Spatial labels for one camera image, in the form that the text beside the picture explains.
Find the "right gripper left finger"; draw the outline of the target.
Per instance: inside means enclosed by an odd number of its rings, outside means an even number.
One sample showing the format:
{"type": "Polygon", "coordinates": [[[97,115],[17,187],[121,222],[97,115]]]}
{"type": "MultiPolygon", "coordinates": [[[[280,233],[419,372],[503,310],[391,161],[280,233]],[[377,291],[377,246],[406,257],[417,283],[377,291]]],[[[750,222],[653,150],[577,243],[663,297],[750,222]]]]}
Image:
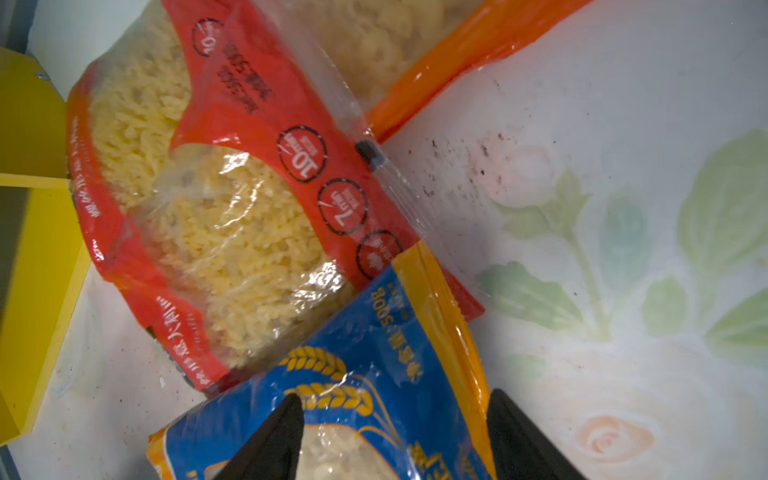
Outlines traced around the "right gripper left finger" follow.
{"type": "Polygon", "coordinates": [[[304,426],[300,398],[288,394],[215,479],[294,480],[304,426]]]}

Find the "blue orange shell pasta bag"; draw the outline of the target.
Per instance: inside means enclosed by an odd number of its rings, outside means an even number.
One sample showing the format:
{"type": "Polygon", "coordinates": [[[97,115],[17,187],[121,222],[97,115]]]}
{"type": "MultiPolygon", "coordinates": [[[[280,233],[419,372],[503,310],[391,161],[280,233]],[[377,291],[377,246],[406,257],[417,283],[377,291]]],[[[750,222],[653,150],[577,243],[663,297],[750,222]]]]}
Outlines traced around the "blue orange shell pasta bag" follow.
{"type": "Polygon", "coordinates": [[[490,390],[472,335],[424,242],[268,372],[152,435],[162,479],[217,479],[290,395],[301,479],[492,479],[490,390]]]}

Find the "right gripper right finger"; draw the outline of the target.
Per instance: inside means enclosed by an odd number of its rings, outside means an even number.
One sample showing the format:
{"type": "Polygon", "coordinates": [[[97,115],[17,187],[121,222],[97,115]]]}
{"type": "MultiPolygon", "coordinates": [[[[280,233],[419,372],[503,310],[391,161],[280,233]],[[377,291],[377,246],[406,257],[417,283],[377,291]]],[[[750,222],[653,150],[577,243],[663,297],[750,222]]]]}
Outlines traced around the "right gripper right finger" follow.
{"type": "Polygon", "coordinates": [[[586,479],[501,389],[491,392],[486,424],[498,479],[586,479]]]}

